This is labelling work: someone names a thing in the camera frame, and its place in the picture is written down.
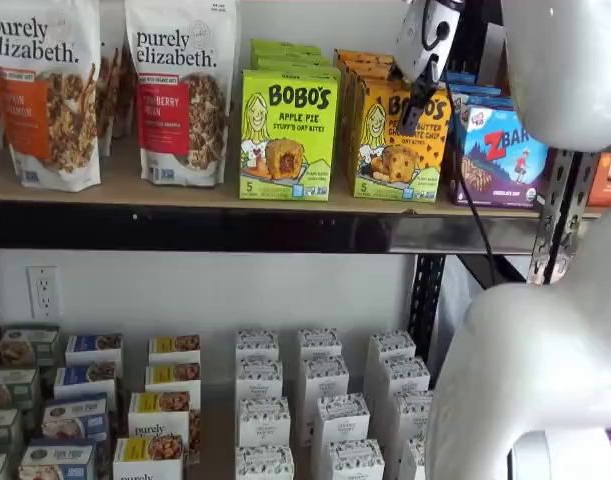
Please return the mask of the white perforated gripper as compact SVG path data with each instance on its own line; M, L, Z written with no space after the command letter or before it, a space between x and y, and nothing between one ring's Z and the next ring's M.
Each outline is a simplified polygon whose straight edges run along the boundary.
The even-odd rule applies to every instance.
M394 59L402 77L416 81L402 111L402 131L414 132L438 88L465 2L414 0L407 4Z

